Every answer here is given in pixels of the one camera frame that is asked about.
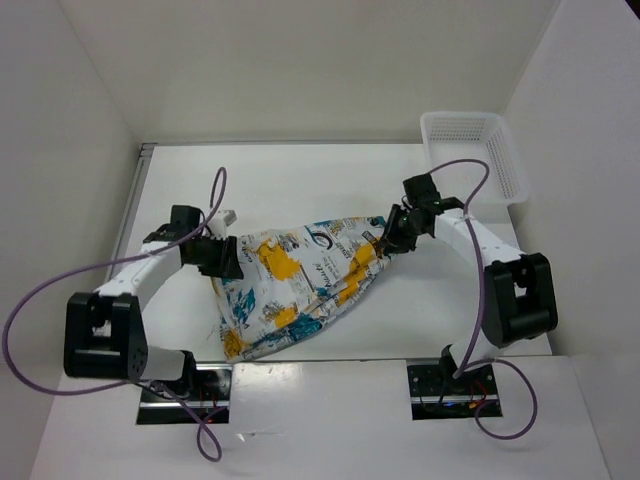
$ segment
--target white wall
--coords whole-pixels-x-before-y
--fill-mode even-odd
[[[557,2],[61,3],[139,141],[403,141],[502,111]]]
[[[563,0],[506,110],[532,197],[519,241],[551,260],[556,351],[574,362],[614,479],[637,478],[640,21],[624,0]]]
[[[61,8],[0,2],[0,318],[48,277],[108,258],[133,177],[136,146]],[[104,272],[36,297],[11,346],[25,373],[57,386],[65,299]],[[52,399],[0,363],[2,478],[28,478]]]

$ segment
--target white enclosure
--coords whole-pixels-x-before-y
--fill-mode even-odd
[[[512,352],[524,355],[516,362],[541,402],[531,436],[514,444],[489,441],[472,422],[411,422],[402,406],[404,364],[383,359],[437,355],[472,321],[473,272],[431,246],[437,258],[416,257],[433,267],[420,277],[429,294],[411,302],[418,284],[407,287],[403,276],[379,289],[409,302],[407,318],[431,302],[426,324],[404,323],[383,342],[384,323],[367,322],[385,308],[376,296],[336,326],[344,330],[277,357],[380,361],[281,364],[268,384],[264,367],[238,370],[240,406],[219,430],[226,466],[198,457],[192,426],[135,427],[133,387],[54,401],[0,364],[2,477],[284,479],[309,467],[309,478],[637,478],[640,424],[628,405],[640,395],[639,46],[640,21],[625,0],[0,2],[4,318],[41,281],[137,249],[172,203],[204,206],[201,190],[220,159],[242,176],[230,176],[230,189],[251,190],[255,180],[243,172],[258,178],[278,161],[301,179],[325,180],[318,172],[333,162],[380,186],[359,192],[340,179],[324,203],[314,186],[309,202],[291,206],[254,188],[262,205],[253,217],[240,214],[232,227],[240,233],[314,220],[307,213],[385,215],[379,210],[397,201],[401,180],[427,168],[419,117],[435,110],[504,115],[530,198],[509,210],[513,225],[504,207],[484,220],[503,240],[549,257],[560,313],[549,336],[557,356],[546,336]],[[238,141],[264,143],[234,157]],[[317,154],[305,141],[329,150]],[[152,148],[139,155],[143,143],[175,142],[183,145],[156,147],[156,160]],[[207,142],[226,146],[184,145]],[[283,145],[299,149],[299,165],[273,153]],[[209,155],[219,158],[209,163]],[[247,210],[250,194],[230,191],[229,200]],[[421,275],[419,262],[406,263],[402,275]],[[30,377],[50,387],[93,383],[60,380],[64,314],[69,295],[95,288],[104,273],[56,285],[20,315],[11,350]],[[150,305],[160,318],[151,335],[210,352],[197,343],[201,309],[189,313],[200,327],[172,333],[176,302],[206,302],[207,292],[189,287],[196,276],[180,275],[173,286],[182,293]],[[388,389],[380,391],[378,376]],[[530,403],[514,375],[496,379],[505,418],[489,423],[513,430]],[[237,382],[248,387],[237,393]],[[358,403],[363,392],[367,408]],[[300,402],[314,401],[335,416],[306,424]],[[267,433],[248,442],[237,436],[259,430]]]

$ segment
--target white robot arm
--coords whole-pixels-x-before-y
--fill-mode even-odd
[[[467,363],[496,357],[516,341],[532,339],[556,328],[558,314],[551,268],[543,255],[525,254],[500,240],[473,216],[465,216],[462,202],[457,198],[441,198],[429,174],[405,180],[404,189],[408,203],[391,208],[380,239],[383,254],[415,250],[417,237],[429,234],[476,266],[467,219],[478,239],[483,267],[480,281],[484,285],[482,329]],[[473,336],[470,330],[445,347],[440,359],[445,377],[452,377],[461,367]]]
[[[64,369],[71,377],[114,378],[131,382],[160,380],[182,393],[197,379],[191,352],[147,344],[142,311],[160,287],[183,265],[197,265],[209,277],[243,278],[237,238],[226,235],[232,210],[218,212],[207,225],[209,235],[155,253],[199,226],[201,212],[174,205],[170,223],[145,240],[148,255],[120,271],[91,293],[76,293],[67,303]]]

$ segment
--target purple cable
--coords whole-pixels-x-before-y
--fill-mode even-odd
[[[478,236],[476,235],[476,231],[473,228],[473,224],[471,223],[471,220],[469,219],[469,205],[471,204],[471,200],[474,199],[474,197],[478,194],[480,189],[487,182],[487,179],[489,178],[489,165],[486,162],[483,162],[482,160],[477,160],[477,159],[474,159],[474,158],[451,160],[450,162],[445,162],[442,165],[438,165],[437,167],[432,168],[427,173],[432,174],[434,172],[437,172],[441,168],[448,167],[448,166],[451,166],[451,165],[460,164],[460,163],[475,163],[475,164],[478,164],[478,165],[482,165],[484,167],[484,169],[485,169],[485,172],[484,172],[484,176],[482,177],[482,180],[480,180],[480,182],[478,183],[478,186],[476,186],[476,188],[473,189],[473,191],[471,192],[471,194],[467,198],[467,201],[464,203],[464,206],[462,208],[462,213],[464,215],[464,221],[465,221],[465,224],[467,225],[467,228],[469,229],[469,236],[471,237],[471,243],[473,244],[473,251],[474,251],[474,254],[475,254],[475,257],[476,257],[476,264],[478,266],[479,299],[478,299],[478,312],[476,314],[476,323],[475,323],[475,325],[473,327],[473,333],[472,333],[471,339],[469,341],[469,346],[467,347],[467,350],[466,350],[464,356],[462,357],[462,361],[460,362],[460,365],[458,366],[458,369],[454,372],[453,378],[459,378],[460,375],[462,375],[462,373],[465,370],[467,370],[467,369],[469,369],[471,367],[478,366],[478,365],[485,365],[485,364],[489,364],[489,363],[501,363],[503,365],[507,365],[507,366],[511,367],[513,370],[516,371],[516,373],[520,376],[520,378],[522,378],[522,380],[526,384],[527,388],[529,389],[529,392],[531,393],[531,400],[533,401],[533,413],[531,415],[531,419],[529,420],[529,423],[522,430],[520,430],[519,432],[516,432],[514,434],[511,434],[511,435],[499,435],[497,433],[490,432],[489,430],[487,430],[487,428],[484,425],[482,425],[480,423],[480,411],[485,406],[487,406],[488,404],[495,403],[494,400],[491,400],[489,402],[484,402],[479,407],[477,407],[476,411],[475,411],[476,423],[478,424],[478,427],[480,428],[480,430],[482,430],[485,434],[487,434],[491,438],[495,438],[495,439],[498,439],[498,440],[514,440],[516,438],[522,437],[529,430],[531,430],[531,427],[533,427],[533,424],[535,423],[536,418],[538,417],[538,397],[536,396],[536,392],[533,389],[533,386],[531,385],[531,382],[525,376],[525,374],[522,372],[522,370],[520,370],[513,363],[508,362],[506,360],[493,358],[493,359],[486,359],[486,360],[478,360],[478,361],[469,363],[469,359],[471,358],[471,354],[473,353],[473,350],[474,350],[474,348],[476,346],[476,343],[478,341],[478,337],[480,336],[480,331],[482,330],[482,322],[484,320],[484,307],[485,307],[485,298],[484,298],[484,296],[485,296],[484,264],[483,264],[483,261],[482,261],[482,251],[480,249],[480,242],[478,242]]]
[[[478,301],[478,312],[476,314],[476,323],[473,327],[473,334],[471,335],[471,341],[469,342],[469,346],[467,347],[467,351],[464,353],[462,357],[462,362],[458,366],[458,369],[454,372],[453,378],[458,378],[462,375],[462,372],[467,368],[467,363],[469,363],[469,358],[471,358],[471,354],[473,353],[473,349],[476,346],[476,342],[478,341],[478,337],[480,336],[480,330],[482,329],[482,319],[484,317],[484,265],[482,263],[482,252],[480,250],[480,243],[478,242],[478,236],[476,235],[476,231],[471,224],[471,220],[469,220],[469,205],[471,204],[471,200],[475,198],[480,189],[487,183],[487,179],[489,178],[489,165],[482,160],[476,160],[474,158],[465,158],[460,160],[451,160],[450,162],[445,162],[442,165],[438,165],[435,168],[432,168],[427,172],[427,174],[432,174],[437,172],[438,170],[449,167],[451,165],[457,165],[459,163],[475,163],[478,165],[482,165],[484,167],[484,176],[478,186],[473,189],[467,201],[464,202],[464,206],[462,208],[462,213],[464,215],[464,222],[469,229],[469,235],[471,236],[471,242],[473,243],[473,251],[476,255],[476,264],[478,266],[478,286],[479,286],[479,301]]]
[[[215,205],[213,205],[213,199],[215,198],[215,192],[217,190],[218,180],[220,179],[220,176],[222,176],[222,184],[220,186],[220,194],[218,195],[218,200],[215,202]],[[207,217],[202,221],[202,223],[195,230],[193,230],[191,233],[185,235],[181,239],[176,240],[175,242],[169,243],[168,245],[165,245],[164,247],[159,248],[159,249],[154,250],[154,251],[149,252],[149,253],[144,253],[144,254],[140,254],[140,255],[134,255],[132,257],[118,258],[118,259],[115,259],[115,260],[110,260],[108,262],[96,263],[96,264],[93,264],[93,265],[87,265],[85,267],[79,267],[79,268],[70,270],[68,272],[61,273],[60,275],[57,275],[57,276],[55,276],[55,277],[53,277],[53,278],[41,283],[40,285],[35,287],[33,290],[31,290],[29,293],[27,293],[24,297],[22,297],[20,299],[20,301],[17,303],[17,305],[13,308],[11,313],[9,313],[9,317],[7,318],[7,322],[5,323],[4,328],[2,330],[2,356],[4,357],[4,361],[7,364],[7,367],[9,367],[9,370],[11,371],[11,373],[13,373],[13,375],[20,382],[22,382],[27,387],[35,390],[36,392],[44,393],[44,394],[47,394],[47,395],[57,395],[57,396],[64,396],[64,397],[71,397],[71,396],[75,396],[75,395],[86,395],[86,394],[89,394],[89,393],[102,392],[104,390],[109,390],[111,388],[120,387],[122,385],[126,385],[127,383],[129,383],[129,382],[126,382],[126,381],[115,382],[115,383],[109,383],[107,385],[102,385],[102,386],[99,386],[99,387],[85,388],[85,389],[81,389],[81,390],[54,390],[54,389],[51,389],[51,388],[43,387],[42,385],[38,385],[37,383],[33,382],[32,380],[29,380],[26,376],[23,375],[23,373],[18,369],[17,365],[13,361],[13,358],[11,357],[11,352],[9,351],[9,331],[11,330],[11,325],[15,321],[18,313],[20,313],[20,310],[22,310],[22,307],[24,307],[29,300],[31,300],[34,296],[36,296],[38,293],[40,293],[45,288],[50,287],[51,285],[53,285],[54,283],[59,282],[60,280],[64,280],[66,278],[72,277],[74,275],[78,275],[80,273],[88,272],[90,270],[97,270],[97,269],[105,268],[105,267],[109,267],[109,266],[121,265],[123,263],[137,262],[138,260],[142,260],[144,258],[153,256],[153,255],[159,255],[161,253],[166,252],[167,250],[169,250],[171,248],[178,247],[178,246],[182,245],[183,243],[185,243],[186,241],[194,238],[196,235],[199,235],[200,233],[202,233],[204,228],[207,226],[207,224],[211,221],[211,219],[214,217],[214,215],[218,211],[218,208],[220,207],[220,204],[222,203],[222,199],[224,198],[224,192],[225,192],[226,187],[227,187],[227,169],[224,168],[224,167],[220,167],[218,169],[218,171],[216,173],[216,176],[215,176],[215,179],[213,181],[213,187],[211,188],[211,197],[210,197],[210,201],[209,201],[209,205],[211,206],[211,211],[209,212],[209,215],[207,215]],[[170,395],[174,396],[174,398],[176,398],[175,394],[173,394],[173,392],[171,392],[168,388],[164,387],[164,390],[167,393],[169,393]],[[218,458],[215,459],[214,457],[211,457],[210,455],[206,454],[206,452],[204,452],[204,450],[202,448],[200,448],[200,446],[199,446],[198,448],[200,450],[200,453],[202,453],[202,455],[205,458],[207,458],[207,460],[211,460],[211,461],[214,461],[214,462],[219,461],[222,452],[221,452],[218,440],[215,438],[215,435],[213,434],[213,432],[209,429],[209,427],[206,425],[206,423],[204,423],[200,419],[200,417],[198,417],[196,415],[196,413],[188,405],[186,405],[184,402],[180,401],[179,399],[178,399],[178,402],[182,405],[182,407],[187,411],[187,413],[190,416],[192,416],[194,418],[197,418],[197,422],[200,425],[200,427],[198,429],[198,442],[199,442],[199,438],[200,438],[200,432],[201,432],[202,429],[204,429],[206,431],[207,435],[209,435],[209,437],[216,444],[216,447],[218,449]]]
[[[189,405],[187,405],[184,400],[182,400],[178,395],[173,393],[166,385],[164,385],[161,382],[151,382],[151,384],[158,391],[167,392],[169,394],[169,396],[171,396],[171,398],[173,398],[176,402],[178,402],[180,404],[180,406],[184,409],[184,411],[187,412],[189,414],[189,416],[198,424],[198,434],[196,435],[196,445],[198,446],[198,451],[200,452],[200,455],[202,455],[204,458],[206,458],[210,462],[214,462],[214,463],[215,462],[219,462],[220,459],[222,458],[222,447],[220,446],[220,442],[218,441],[218,439],[216,438],[214,433],[211,431],[211,429],[207,425],[207,422],[209,421],[209,419],[211,417],[213,417],[216,413],[218,413],[219,410],[214,410],[212,413],[207,415],[205,418],[200,418],[198,416],[198,414],[196,414],[196,412],[194,412],[193,409]],[[218,456],[217,457],[213,457],[213,456],[209,455],[205,451],[204,447],[202,446],[201,433],[203,431],[207,434],[207,436],[211,439],[213,444],[216,446],[216,451],[218,452]]]
[[[497,402],[497,400],[488,400],[486,402],[482,402],[482,404],[476,407],[476,412],[474,415],[476,424],[478,425],[478,428],[480,428],[480,430],[482,430],[485,434],[489,435],[491,438],[495,438],[497,440],[515,440],[516,438],[520,438],[523,435],[525,435],[529,430],[531,430],[531,428],[533,427],[533,424],[536,423],[536,419],[538,418],[538,396],[536,395],[536,392],[533,389],[533,385],[531,385],[531,382],[526,377],[524,372],[520,370],[518,367],[516,367],[513,363],[508,362],[507,360],[503,360],[501,358],[490,358],[487,360],[478,360],[477,362],[469,363],[467,367],[473,367],[476,365],[485,365],[488,363],[501,363],[502,365],[506,365],[508,367],[511,367],[513,370],[515,370],[515,372],[520,376],[520,378],[522,378],[525,385],[527,386],[527,389],[529,390],[529,393],[531,394],[531,400],[533,402],[533,411],[531,412],[531,418],[529,419],[529,423],[527,423],[527,425],[522,430],[516,433],[512,433],[511,435],[500,435],[497,433],[490,432],[489,430],[487,430],[487,428],[484,425],[482,425],[482,423],[480,423],[480,412],[482,411],[482,409],[489,404]]]

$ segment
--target purple wire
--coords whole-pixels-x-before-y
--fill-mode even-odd
[[[217,187],[218,187],[218,181],[220,180],[221,176],[222,176],[222,184],[220,186],[220,194],[218,195],[218,200],[215,202],[215,205],[213,205],[213,199],[215,197],[215,192],[216,192]],[[51,388],[43,387],[42,385],[38,385],[37,383],[35,383],[32,380],[28,379],[18,369],[16,363],[13,361],[13,358],[11,357],[11,352],[9,351],[9,331],[11,330],[11,325],[13,325],[13,322],[15,321],[18,313],[20,313],[20,310],[22,310],[22,308],[26,305],[26,303],[29,300],[31,300],[34,296],[36,296],[38,293],[40,293],[45,288],[50,287],[51,285],[53,285],[54,283],[59,282],[60,280],[64,280],[64,279],[72,277],[74,275],[78,275],[80,273],[88,272],[88,271],[91,271],[91,270],[97,270],[97,269],[100,269],[100,268],[105,268],[105,267],[114,266],[114,265],[121,265],[123,263],[137,262],[138,260],[142,260],[142,259],[150,257],[150,256],[159,255],[161,253],[166,252],[167,250],[170,250],[172,248],[178,247],[178,246],[182,245],[183,243],[185,243],[186,241],[191,240],[196,235],[201,234],[202,231],[205,229],[205,227],[208,225],[208,223],[211,221],[211,219],[214,217],[216,212],[218,211],[218,208],[220,208],[220,204],[222,203],[222,199],[224,198],[224,192],[225,192],[226,187],[227,187],[227,169],[224,168],[224,167],[220,167],[218,169],[218,171],[216,172],[216,176],[215,176],[215,179],[213,181],[213,187],[211,188],[211,197],[210,197],[210,202],[209,202],[209,205],[211,206],[211,211],[209,212],[209,215],[207,215],[207,217],[202,221],[202,223],[200,225],[198,225],[198,227],[195,230],[193,230],[191,233],[185,235],[181,239],[176,240],[175,242],[169,243],[168,245],[165,245],[164,247],[161,247],[161,248],[159,248],[157,250],[154,250],[152,252],[148,252],[148,253],[144,253],[144,254],[140,254],[140,255],[134,255],[132,257],[118,258],[118,259],[115,259],[115,260],[110,260],[108,262],[102,262],[102,263],[96,263],[96,264],[93,264],[93,265],[87,265],[85,267],[79,267],[79,268],[70,270],[68,272],[61,273],[60,275],[56,275],[55,277],[53,277],[53,278],[41,283],[40,285],[35,287],[33,290],[31,290],[29,293],[27,293],[24,297],[22,297],[20,299],[20,301],[16,304],[16,306],[13,308],[13,310],[11,310],[11,313],[9,313],[9,317],[7,318],[7,322],[5,323],[4,328],[2,329],[2,356],[4,357],[5,363],[7,364],[7,367],[9,367],[9,370],[11,371],[11,373],[13,373],[13,375],[20,382],[22,382],[27,387],[35,390],[36,392],[44,393],[44,394],[47,394],[47,395],[63,396],[63,397],[71,397],[71,396],[76,396],[76,395],[87,395],[89,393],[102,392],[102,391],[105,391],[105,390],[109,390],[111,388],[121,387],[122,385],[126,385],[127,383],[129,383],[129,382],[126,382],[126,381],[121,381],[121,382],[109,383],[107,385],[102,385],[102,386],[99,386],[99,387],[84,388],[84,389],[81,389],[81,390],[54,390],[54,389],[51,389]],[[199,424],[199,428],[198,428],[198,449],[200,450],[200,453],[202,454],[202,456],[205,457],[207,460],[210,460],[212,462],[220,461],[220,458],[222,456],[222,450],[220,448],[220,444],[218,443],[218,439],[215,437],[213,432],[209,429],[207,424],[205,422],[203,422],[200,419],[200,417],[198,417],[198,415],[196,415],[196,413],[186,403],[184,403],[181,399],[179,399],[166,386],[163,387],[163,389],[164,389],[164,391],[169,393],[171,396],[173,396],[182,405],[182,407],[185,409],[185,411],[191,417],[193,417],[196,420],[196,422]],[[213,442],[215,443],[215,445],[216,445],[216,448],[218,450],[218,458],[217,459],[212,457],[212,456],[210,456],[209,454],[207,454],[204,451],[204,449],[201,448],[201,445],[200,445],[200,433],[201,433],[201,431],[203,429],[205,430],[205,432],[207,433],[209,438],[211,438],[213,440]]]
[[[531,382],[529,381],[527,376],[524,374],[524,372],[520,370],[517,366],[515,366],[513,363],[508,362],[507,360],[503,360],[501,358],[490,358],[487,360],[478,360],[477,362],[469,363],[467,367],[474,367],[476,365],[485,365],[488,363],[501,363],[502,365],[506,365],[508,367],[511,367],[513,370],[515,370],[515,372],[520,376],[520,378],[522,378],[525,385],[527,386],[527,389],[529,390],[529,393],[531,394],[531,400],[533,402],[533,411],[531,412],[531,418],[529,419],[529,423],[527,423],[527,425],[522,430],[516,433],[512,433],[511,435],[500,435],[497,433],[490,432],[489,430],[487,430],[487,427],[485,427],[484,425],[482,425],[482,423],[480,423],[480,412],[482,411],[482,409],[489,404],[497,402],[497,400],[488,400],[486,402],[482,402],[478,407],[476,407],[476,412],[475,412],[476,424],[478,425],[478,428],[480,428],[480,430],[482,430],[485,434],[489,435],[491,438],[495,438],[497,440],[515,440],[516,438],[520,438],[524,436],[529,430],[531,430],[531,428],[533,427],[533,424],[536,423],[536,419],[538,418],[538,396],[536,395],[536,391],[533,389],[533,385],[531,385]]]
[[[451,160],[450,162],[445,162],[442,165],[438,165],[437,167],[432,168],[427,173],[432,174],[434,172],[437,172],[441,168],[445,168],[445,167],[460,164],[460,163],[475,163],[478,165],[482,165],[484,167],[485,172],[484,172],[484,176],[482,177],[482,180],[480,180],[476,188],[473,189],[473,191],[467,198],[467,201],[464,203],[464,206],[462,208],[462,213],[464,215],[464,222],[467,225],[467,228],[469,229],[469,236],[471,237],[471,243],[473,244],[473,251],[476,257],[476,264],[478,266],[479,299],[478,299],[478,312],[476,313],[476,323],[473,327],[473,333],[469,341],[469,346],[467,347],[467,351],[462,357],[462,361],[460,362],[458,369],[454,372],[453,378],[459,378],[463,372],[465,372],[471,367],[478,366],[478,365],[485,365],[488,363],[501,363],[503,365],[507,365],[511,367],[513,370],[516,371],[516,373],[520,376],[520,378],[522,378],[527,388],[529,389],[529,393],[531,393],[531,400],[533,401],[533,413],[531,415],[531,419],[529,420],[529,423],[522,430],[511,435],[499,435],[497,433],[490,432],[489,430],[487,430],[487,428],[484,425],[482,425],[482,423],[480,423],[480,411],[484,407],[486,407],[488,404],[495,403],[495,400],[482,403],[480,406],[476,408],[476,411],[475,411],[476,423],[478,424],[478,427],[480,428],[480,430],[482,430],[485,434],[487,434],[491,438],[495,438],[498,440],[514,440],[516,438],[522,437],[529,430],[531,430],[531,427],[533,427],[533,424],[535,423],[536,418],[538,417],[538,397],[536,396],[536,392],[533,389],[531,382],[525,376],[522,370],[520,370],[513,363],[508,362],[506,360],[493,358],[493,359],[478,360],[478,361],[469,363],[469,359],[473,354],[473,350],[478,341],[478,337],[480,336],[480,331],[482,330],[482,322],[484,320],[484,308],[485,308],[485,298],[484,298],[485,283],[484,283],[484,264],[482,261],[482,250],[480,248],[480,242],[478,242],[478,236],[476,235],[476,231],[473,228],[473,224],[471,223],[471,220],[469,219],[469,205],[471,204],[471,201],[474,199],[474,197],[478,194],[480,189],[487,182],[487,179],[489,178],[489,173],[490,173],[489,165],[486,162],[483,162],[482,160],[477,160],[475,158],[466,158],[466,159]]]
[[[196,435],[196,445],[198,446],[198,451],[200,452],[200,455],[202,455],[204,458],[206,458],[210,462],[214,462],[214,463],[219,462],[220,459],[222,458],[222,447],[220,446],[220,442],[216,438],[215,434],[209,428],[209,425],[207,425],[207,421],[211,417],[213,417],[215,414],[217,414],[219,410],[214,410],[212,413],[207,415],[204,419],[200,418],[198,414],[196,414],[196,412],[194,412],[193,409],[189,405],[187,405],[184,400],[182,400],[178,395],[172,392],[166,385],[164,385],[161,382],[151,382],[151,384],[158,391],[167,392],[169,396],[173,398],[176,402],[178,402],[180,406],[184,409],[184,411],[187,412],[189,416],[198,424],[198,434]],[[213,457],[209,455],[205,451],[204,447],[202,446],[201,434],[203,431],[207,434],[207,436],[211,439],[213,444],[216,446],[216,451],[218,452],[217,457]]]
[[[50,287],[51,285],[59,282],[60,280],[64,280],[65,278],[69,278],[74,275],[78,275],[80,273],[88,272],[90,270],[97,270],[100,268],[105,268],[113,265],[120,265],[123,263],[137,262],[138,260],[142,260],[144,258],[153,256],[153,255],[159,255],[161,253],[166,252],[167,250],[170,250],[174,247],[182,245],[187,240],[190,240],[196,235],[200,234],[202,230],[205,228],[205,226],[216,214],[216,212],[218,211],[218,208],[220,207],[220,204],[222,203],[222,199],[224,197],[224,191],[227,186],[227,170],[224,167],[220,167],[220,169],[218,169],[218,172],[216,173],[216,177],[213,181],[213,187],[211,189],[212,191],[211,198],[213,198],[213,194],[216,191],[216,187],[218,186],[218,180],[220,179],[220,175],[222,175],[223,178],[222,178],[222,186],[220,187],[220,195],[218,196],[218,201],[216,202],[215,206],[212,207],[211,211],[209,212],[209,215],[203,220],[203,222],[198,226],[198,228],[193,230],[188,235],[185,235],[181,239],[176,240],[173,243],[165,245],[164,247],[149,253],[134,255],[132,257],[118,258],[115,260],[109,260],[108,262],[96,263],[93,265],[87,265],[85,267],[79,267],[73,270],[69,270],[68,272],[61,273],[60,275],[57,275],[41,283],[40,285],[35,287],[33,290],[31,290],[29,293],[27,293],[24,297],[22,297],[18,302],[18,304],[13,308],[13,310],[9,314],[9,317],[7,318],[7,322],[5,323],[4,328],[2,330],[2,356],[4,357],[4,360],[7,366],[9,367],[9,370],[11,371],[11,373],[13,373],[13,375],[18,380],[20,380],[23,384],[25,384],[29,388],[32,388],[33,390],[40,393],[45,393],[48,395],[57,395],[57,396],[68,397],[68,396],[74,396],[74,395],[85,395],[88,393],[102,392],[104,390],[109,390],[111,388],[125,385],[127,382],[122,381],[122,382],[110,383],[108,385],[102,385],[100,387],[86,388],[82,390],[53,390],[51,388],[43,387],[41,385],[36,384],[35,382],[32,382],[27,377],[25,377],[20,370],[18,370],[18,367],[16,366],[15,362],[13,361],[13,358],[11,357],[11,353],[9,352],[9,330],[11,329],[11,325],[15,321],[16,316],[18,315],[20,310],[22,310],[22,307],[24,307],[29,300],[31,300],[34,296],[36,296],[45,288]]]
[[[482,165],[484,167],[484,176],[480,183],[473,189],[471,195],[467,198],[467,201],[464,202],[464,206],[462,208],[462,213],[464,215],[464,222],[469,229],[469,235],[471,236],[471,242],[473,243],[473,251],[476,256],[476,264],[478,266],[478,286],[479,286],[479,301],[478,301],[478,312],[476,313],[476,323],[473,327],[473,334],[471,335],[471,341],[469,342],[469,346],[467,347],[467,351],[464,353],[462,357],[462,362],[458,366],[458,369],[454,372],[453,378],[458,378],[467,368],[467,364],[469,363],[469,359],[471,358],[471,354],[473,353],[473,349],[476,346],[478,341],[478,337],[480,336],[480,330],[482,329],[482,320],[484,318],[484,293],[485,293],[485,284],[484,284],[484,265],[482,263],[482,252],[480,250],[480,242],[478,242],[478,236],[476,235],[476,231],[471,224],[471,220],[469,220],[469,205],[471,201],[478,194],[480,189],[487,183],[487,179],[489,178],[489,165],[482,160],[476,160],[475,158],[465,158],[459,160],[451,160],[450,162],[445,162],[442,165],[438,165],[435,168],[432,168],[427,172],[427,174],[432,174],[437,172],[438,170],[449,167],[451,165],[457,165],[460,163],[475,163],[478,165]]]

